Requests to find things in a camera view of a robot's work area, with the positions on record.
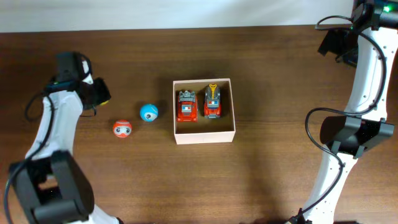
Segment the red toy truck blue tracks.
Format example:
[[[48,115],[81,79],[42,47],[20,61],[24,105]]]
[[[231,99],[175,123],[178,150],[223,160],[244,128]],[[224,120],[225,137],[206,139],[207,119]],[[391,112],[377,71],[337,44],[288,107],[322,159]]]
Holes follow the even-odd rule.
[[[185,90],[178,93],[177,121],[198,121],[197,96],[194,91]]]

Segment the white cardboard box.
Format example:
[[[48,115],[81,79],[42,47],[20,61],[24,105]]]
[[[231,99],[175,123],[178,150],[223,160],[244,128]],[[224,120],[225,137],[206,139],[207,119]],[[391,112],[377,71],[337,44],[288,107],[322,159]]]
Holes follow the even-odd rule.
[[[216,84],[221,90],[221,117],[209,119],[204,117],[205,87]],[[198,119],[196,122],[179,122],[178,93],[190,90],[197,94]],[[231,142],[236,133],[233,94],[229,78],[177,80],[172,84],[174,137],[177,144],[203,144],[216,142]]]

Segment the red toy truck yellow ladder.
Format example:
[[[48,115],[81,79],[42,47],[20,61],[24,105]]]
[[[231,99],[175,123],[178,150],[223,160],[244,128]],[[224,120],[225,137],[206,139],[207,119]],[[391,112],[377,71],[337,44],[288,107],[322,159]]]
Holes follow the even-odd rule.
[[[205,89],[204,116],[208,119],[221,117],[221,92],[217,84],[209,84]]]

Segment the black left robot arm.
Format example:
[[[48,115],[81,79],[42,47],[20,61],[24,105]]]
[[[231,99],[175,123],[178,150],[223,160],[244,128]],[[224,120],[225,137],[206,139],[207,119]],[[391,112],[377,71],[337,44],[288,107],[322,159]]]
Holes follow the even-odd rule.
[[[14,190],[29,223],[120,224],[95,204],[90,182],[73,158],[76,125],[85,110],[96,111],[111,95],[102,78],[92,77],[89,58],[80,52],[56,56],[57,74],[38,93],[43,113],[25,159],[9,167],[3,205]]]

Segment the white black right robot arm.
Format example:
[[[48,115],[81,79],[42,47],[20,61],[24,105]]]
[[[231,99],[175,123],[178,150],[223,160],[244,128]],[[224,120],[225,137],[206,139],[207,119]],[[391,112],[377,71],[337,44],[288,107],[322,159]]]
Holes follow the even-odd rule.
[[[333,223],[346,179],[363,154],[386,139],[395,126],[387,123],[387,90],[397,55],[397,1],[355,1],[346,18],[350,27],[321,27],[326,36],[318,52],[355,67],[353,88],[343,111],[327,108],[319,141],[322,161],[305,205],[289,223]]]

